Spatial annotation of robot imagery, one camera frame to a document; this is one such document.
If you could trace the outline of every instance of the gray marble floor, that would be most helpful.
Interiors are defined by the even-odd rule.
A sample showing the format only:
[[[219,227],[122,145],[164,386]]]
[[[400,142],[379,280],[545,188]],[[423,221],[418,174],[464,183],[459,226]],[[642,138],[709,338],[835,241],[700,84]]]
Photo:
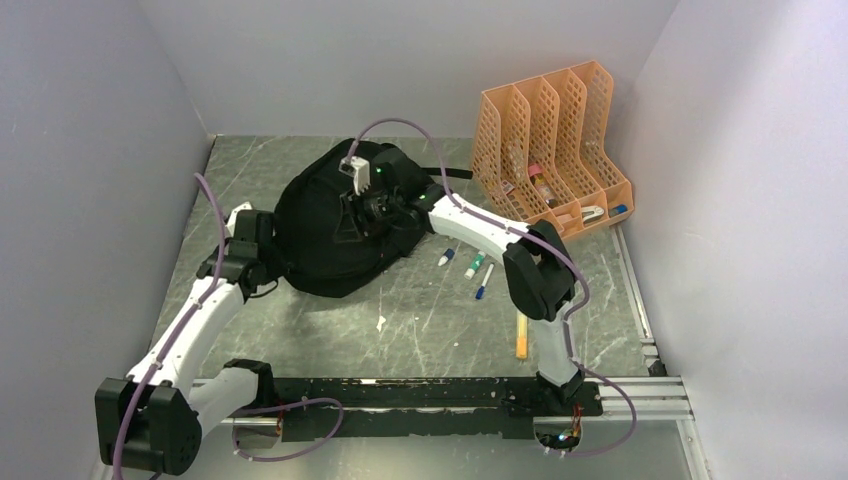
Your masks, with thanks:
[[[225,212],[245,201],[273,210],[289,180],[340,140],[218,137],[206,177]],[[437,165],[421,139],[378,141],[397,144],[423,166]],[[467,168],[470,140],[440,142],[449,166]],[[452,186],[469,201],[488,207],[472,181],[453,180]],[[199,195],[154,341],[185,301],[194,272],[215,246],[215,234],[211,209]],[[567,247],[592,290],[590,304],[574,320],[580,357],[602,374],[647,375],[611,232],[589,235]],[[456,256],[438,267],[446,248],[456,250]],[[515,358],[516,312],[503,269],[495,267],[480,301],[474,299],[480,278],[463,277],[475,254],[468,245],[429,235],[409,258],[338,300],[303,294],[282,282],[267,297],[248,302],[230,322],[201,367],[200,378],[214,377],[236,357],[266,361],[280,377],[533,375],[532,337],[530,358]],[[381,315],[386,321],[378,329]]]

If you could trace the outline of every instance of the black mounting plate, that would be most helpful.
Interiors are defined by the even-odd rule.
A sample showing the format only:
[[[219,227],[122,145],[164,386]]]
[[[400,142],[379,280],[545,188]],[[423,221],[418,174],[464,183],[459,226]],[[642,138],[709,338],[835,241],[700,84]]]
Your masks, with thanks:
[[[283,403],[330,397],[345,406],[337,437],[500,434],[532,439],[533,418],[603,414],[598,385],[583,383],[565,404],[551,408],[535,377],[471,378],[275,378]],[[313,440],[336,422],[332,408],[309,407],[284,414],[282,441]]]

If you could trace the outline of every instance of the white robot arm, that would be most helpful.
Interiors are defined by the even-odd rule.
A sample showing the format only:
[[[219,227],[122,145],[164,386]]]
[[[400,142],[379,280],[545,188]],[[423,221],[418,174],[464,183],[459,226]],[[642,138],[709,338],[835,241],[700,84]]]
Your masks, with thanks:
[[[401,171],[403,159],[411,162],[405,155],[402,157],[389,158],[387,163],[382,164],[382,170],[389,174]],[[574,359],[574,347],[567,332],[563,331],[568,326],[561,321],[562,313],[570,306],[574,296],[571,272],[532,242],[469,215],[470,210],[482,210],[455,195],[454,199],[459,202],[457,206],[444,196],[440,185],[432,181],[423,182],[416,189],[415,200],[399,208],[407,209],[413,216],[419,215],[422,225],[430,232],[461,240],[504,265],[513,302],[529,318],[537,320],[532,323],[532,328],[540,359],[539,381],[555,391],[558,401],[569,398],[583,380],[577,367],[569,361]],[[356,208],[357,202],[362,199],[361,194],[360,187],[350,194],[350,208]],[[516,230],[529,232],[565,253],[557,232],[549,223],[531,226],[499,220]],[[128,398],[136,388],[145,388],[145,394],[139,408],[131,413],[132,428],[124,446],[124,466],[173,475],[188,469],[201,439],[233,412],[244,407],[276,404],[270,366],[258,361],[233,360],[212,381],[194,386],[200,365],[219,333],[257,287],[276,280],[268,275],[264,265],[273,235],[272,225],[273,214],[270,212],[253,210],[249,204],[237,207],[228,223],[233,238],[228,244],[217,288],[181,332],[149,384],[139,387],[134,379],[144,376],[175,328],[176,321],[125,378],[106,379],[101,384],[95,403],[104,463],[111,464],[118,428],[127,414]],[[367,228],[367,225],[357,225],[357,228]],[[198,279],[177,318],[198,304],[200,295],[209,288],[215,257],[213,253],[201,266]]]

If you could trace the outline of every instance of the black cable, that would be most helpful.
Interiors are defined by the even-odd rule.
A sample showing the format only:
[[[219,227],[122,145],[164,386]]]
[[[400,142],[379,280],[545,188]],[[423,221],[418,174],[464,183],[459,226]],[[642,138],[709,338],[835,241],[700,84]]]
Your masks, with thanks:
[[[257,293],[257,294],[251,295],[251,296],[250,296],[250,297],[248,297],[248,298],[262,298],[262,297],[264,297],[265,295],[268,295],[269,293],[271,293],[271,292],[273,292],[274,290],[276,290],[276,289],[277,289],[277,287],[279,287],[279,286],[280,286],[280,281],[279,281],[279,280],[274,280],[274,286],[273,286],[273,287],[269,288],[268,290],[266,290],[266,291],[264,291],[264,292],[262,292],[262,293]]]

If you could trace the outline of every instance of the gray wall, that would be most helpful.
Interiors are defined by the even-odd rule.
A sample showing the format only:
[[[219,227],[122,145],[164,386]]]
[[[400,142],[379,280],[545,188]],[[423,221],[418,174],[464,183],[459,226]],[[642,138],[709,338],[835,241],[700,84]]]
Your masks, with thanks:
[[[140,0],[209,131],[473,135],[480,92],[597,59],[616,106],[677,0]],[[407,127],[386,135],[414,136]]]
[[[848,11],[683,0],[614,149],[718,480],[848,478]]]
[[[87,478],[210,140],[134,0],[2,2],[0,45],[0,476]]]

